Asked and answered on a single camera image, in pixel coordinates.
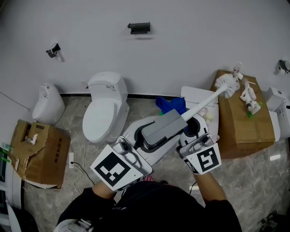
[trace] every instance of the baseboard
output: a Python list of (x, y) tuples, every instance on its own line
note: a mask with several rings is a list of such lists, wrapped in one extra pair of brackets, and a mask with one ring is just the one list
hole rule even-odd
[[(62, 97), (91, 97), (90, 93), (61, 93)], [(149, 95), (149, 94), (128, 94), (128, 98), (141, 98), (141, 99), (156, 99), (158, 97), (163, 97), (166, 100), (172, 100), (177, 96), (162, 96), (162, 95)]]

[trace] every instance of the person's arm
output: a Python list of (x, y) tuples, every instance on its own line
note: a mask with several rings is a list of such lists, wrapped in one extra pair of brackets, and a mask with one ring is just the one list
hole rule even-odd
[(206, 231), (242, 232), (237, 215), (215, 178), (210, 173), (194, 177), (206, 204), (206, 215), (211, 221), (206, 225)]
[(226, 194), (215, 178), (208, 172), (203, 175), (194, 175), (204, 202), (226, 200)]
[(92, 188), (85, 188), (83, 193), (73, 200), (58, 219), (58, 224), (66, 219), (84, 219), (94, 221), (114, 207), (113, 192), (106, 184), (99, 181)]
[(101, 198), (105, 198), (105, 199), (113, 199), (116, 195), (116, 192), (112, 191), (101, 180), (92, 187), (92, 190), (93, 190), (94, 194), (98, 195)]

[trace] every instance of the toilet paper holder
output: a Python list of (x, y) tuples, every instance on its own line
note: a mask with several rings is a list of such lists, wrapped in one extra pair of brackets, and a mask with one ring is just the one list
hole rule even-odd
[(286, 62), (290, 63), (290, 61), (287, 60), (279, 60), (279, 66), (285, 71), (285, 73), (290, 73), (290, 70), (286, 67)]
[(46, 50), (46, 53), (49, 55), (50, 58), (53, 58), (57, 56), (58, 51), (60, 51), (60, 46), (57, 43), (52, 49)]
[(128, 28), (131, 29), (131, 34), (147, 34), (150, 32), (150, 22), (139, 24), (128, 24)]

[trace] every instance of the power strip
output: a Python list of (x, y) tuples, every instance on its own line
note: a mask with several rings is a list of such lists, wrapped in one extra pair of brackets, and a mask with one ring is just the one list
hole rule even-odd
[(74, 165), (71, 162), (74, 162), (74, 154), (73, 154), (73, 152), (70, 152), (68, 154), (68, 167), (70, 169), (73, 169)]

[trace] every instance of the toilet brush head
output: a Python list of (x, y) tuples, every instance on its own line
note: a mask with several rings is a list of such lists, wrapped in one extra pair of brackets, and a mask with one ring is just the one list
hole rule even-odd
[(217, 89), (225, 88), (226, 90), (221, 94), (225, 98), (231, 97), (237, 90), (240, 89), (240, 84), (232, 74), (223, 74), (216, 79), (214, 85)]

